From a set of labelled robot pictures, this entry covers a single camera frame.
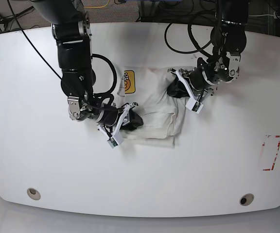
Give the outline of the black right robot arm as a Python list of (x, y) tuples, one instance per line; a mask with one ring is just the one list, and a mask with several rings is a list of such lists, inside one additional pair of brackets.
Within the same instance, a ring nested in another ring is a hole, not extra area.
[[(114, 127), (133, 131), (143, 125), (142, 118), (133, 112), (132, 106), (113, 105), (113, 91), (118, 76), (112, 62), (106, 57), (91, 52), (91, 33), (88, 12), (80, 0), (33, 0), (32, 6), (52, 25), (56, 40), (58, 64), (62, 70), (61, 89), (68, 97), (71, 119), (96, 120), (105, 133), (110, 135)], [(109, 90), (95, 93), (96, 75), (92, 59), (108, 63), (113, 73)]]

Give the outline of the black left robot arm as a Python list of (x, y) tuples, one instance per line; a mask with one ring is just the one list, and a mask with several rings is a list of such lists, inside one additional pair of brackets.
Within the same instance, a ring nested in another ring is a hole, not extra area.
[[(189, 38), (195, 47), (191, 53), (199, 52), (207, 57), (207, 60), (199, 57), (193, 70), (180, 70), (197, 101), (202, 101), (213, 86), (238, 78), (241, 53), (247, 42), (245, 27), (248, 23), (249, 2), (217, 0), (215, 4), (215, 12), (198, 12), (191, 16), (187, 26)], [(192, 25), (197, 17), (204, 15), (215, 15), (216, 22), (210, 33), (210, 41), (201, 47), (193, 35)]]

